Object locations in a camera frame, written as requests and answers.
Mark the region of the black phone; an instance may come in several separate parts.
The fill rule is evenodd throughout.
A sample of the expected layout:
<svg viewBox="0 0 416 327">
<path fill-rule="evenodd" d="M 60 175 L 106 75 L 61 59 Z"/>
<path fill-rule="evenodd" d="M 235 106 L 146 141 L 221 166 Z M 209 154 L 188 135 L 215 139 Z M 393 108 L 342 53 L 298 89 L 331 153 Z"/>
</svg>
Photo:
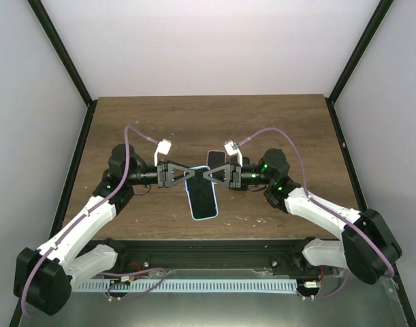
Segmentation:
<svg viewBox="0 0 416 327">
<path fill-rule="evenodd" d="M 231 163 L 239 163 L 239 158 L 238 158 L 238 156 L 237 155 L 234 155 L 234 156 L 231 156 L 230 157 L 230 160 L 229 160 Z M 248 165 L 248 164 L 250 164 L 250 159 L 248 158 L 248 157 L 243 157 L 242 158 L 242 163 L 244 164 L 244 165 Z"/>
</svg>

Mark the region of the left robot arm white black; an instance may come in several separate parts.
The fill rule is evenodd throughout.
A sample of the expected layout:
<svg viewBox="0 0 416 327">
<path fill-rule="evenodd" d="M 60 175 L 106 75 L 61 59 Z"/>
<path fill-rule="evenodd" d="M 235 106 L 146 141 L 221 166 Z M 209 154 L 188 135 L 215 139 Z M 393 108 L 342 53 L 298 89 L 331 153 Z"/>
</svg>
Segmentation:
<svg viewBox="0 0 416 327">
<path fill-rule="evenodd" d="M 133 186 L 156 184 L 174 187 L 195 175 L 194 170 L 173 161 L 149 166 L 129 144 L 112 149 L 108 169 L 84 208 L 57 234 L 36 250 L 24 248 L 16 259 L 14 294 L 24 315 L 27 305 L 54 315 L 71 293 L 95 275 L 109 270 L 123 274 L 129 258 L 114 247 L 100 244 L 88 253 L 81 250 L 131 201 Z"/>
</svg>

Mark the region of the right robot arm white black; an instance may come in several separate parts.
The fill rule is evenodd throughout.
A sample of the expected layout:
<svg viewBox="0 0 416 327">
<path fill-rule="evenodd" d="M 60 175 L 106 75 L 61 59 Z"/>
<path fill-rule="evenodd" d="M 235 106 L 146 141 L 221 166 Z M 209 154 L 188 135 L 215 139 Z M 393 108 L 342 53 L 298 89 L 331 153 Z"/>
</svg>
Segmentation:
<svg viewBox="0 0 416 327">
<path fill-rule="evenodd" d="M 382 215 L 370 208 L 359 211 L 320 198 L 295 182 L 289 169 L 282 150 L 268 149 L 256 164 L 225 163 L 203 177 L 229 189 L 265 185 L 263 194 L 271 207 L 301 217 L 334 237 L 308 241 L 292 257 L 297 273 L 306 275 L 316 266 L 332 266 L 347 269 L 370 285 L 383 276 L 393 277 L 402 249 Z"/>
</svg>

